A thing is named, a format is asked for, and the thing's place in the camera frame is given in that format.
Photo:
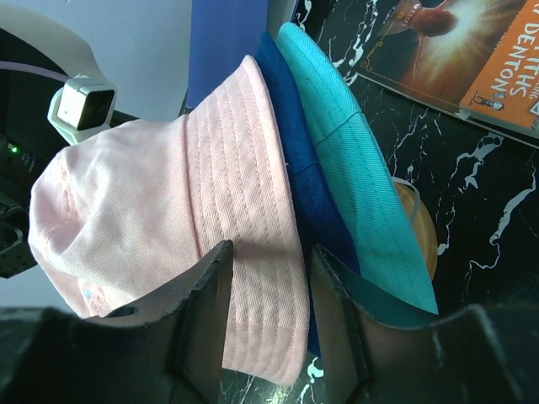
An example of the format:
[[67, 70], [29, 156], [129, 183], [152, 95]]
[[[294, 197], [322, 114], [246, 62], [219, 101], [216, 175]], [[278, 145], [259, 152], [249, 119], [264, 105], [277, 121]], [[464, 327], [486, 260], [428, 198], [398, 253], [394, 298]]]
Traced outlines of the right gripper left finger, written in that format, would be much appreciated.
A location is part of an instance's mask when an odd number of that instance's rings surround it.
[[233, 245], [106, 317], [1, 312], [4, 403], [217, 403]]

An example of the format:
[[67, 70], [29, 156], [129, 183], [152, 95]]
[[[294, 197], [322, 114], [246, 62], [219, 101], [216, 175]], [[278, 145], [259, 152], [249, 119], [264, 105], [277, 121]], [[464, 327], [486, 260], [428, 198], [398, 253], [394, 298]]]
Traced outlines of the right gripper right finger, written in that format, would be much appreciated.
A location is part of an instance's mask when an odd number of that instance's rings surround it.
[[535, 403], [538, 309], [471, 305], [445, 317], [312, 251], [310, 284], [332, 403]]

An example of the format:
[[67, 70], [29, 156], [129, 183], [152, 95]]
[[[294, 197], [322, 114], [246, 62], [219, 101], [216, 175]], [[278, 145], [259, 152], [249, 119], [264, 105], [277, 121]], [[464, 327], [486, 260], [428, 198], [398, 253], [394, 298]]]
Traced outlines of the teal bucket hat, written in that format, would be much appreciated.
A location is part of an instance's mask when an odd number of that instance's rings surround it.
[[350, 233], [368, 312], [392, 327], [424, 327], [438, 313], [424, 255], [354, 94], [302, 29], [283, 24], [276, 38], [291, 70], [312, 143]]

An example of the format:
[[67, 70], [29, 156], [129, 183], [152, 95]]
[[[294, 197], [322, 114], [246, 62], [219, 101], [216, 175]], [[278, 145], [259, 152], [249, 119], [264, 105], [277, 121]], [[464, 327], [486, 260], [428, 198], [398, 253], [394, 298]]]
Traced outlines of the pink bucket hat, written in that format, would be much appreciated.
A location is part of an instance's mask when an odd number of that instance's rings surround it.
[[30, 250], [83, 318], [106, 316], [234, 245], [222, 364], [289, 385], [309, 299], [275, 113], [251, 56], [193, 111], [59, 151], [31, 189]]

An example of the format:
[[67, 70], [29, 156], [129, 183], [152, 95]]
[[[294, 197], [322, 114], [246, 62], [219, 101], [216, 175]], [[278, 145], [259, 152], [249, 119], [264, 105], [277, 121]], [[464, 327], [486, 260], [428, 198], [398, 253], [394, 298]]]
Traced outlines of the dark blue bucket hat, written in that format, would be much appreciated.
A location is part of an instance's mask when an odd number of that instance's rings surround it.
[[323, 174], [296, 82], [270, 34], [262, 34], [254, 59], [275, 112], [305, 265], [311, 266], [312, 249], [320, 245], [359, 272], [355, 246]]

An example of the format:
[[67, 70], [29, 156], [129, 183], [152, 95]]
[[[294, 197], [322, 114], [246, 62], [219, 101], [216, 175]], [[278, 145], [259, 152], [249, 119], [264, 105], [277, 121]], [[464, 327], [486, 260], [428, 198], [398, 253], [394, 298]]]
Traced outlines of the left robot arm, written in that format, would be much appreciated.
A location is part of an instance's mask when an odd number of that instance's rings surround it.
[[63, 147], [132, 121], [89, 44], [52, 19], [1, 6], [1, 276], [35, 266], [30, 189]]

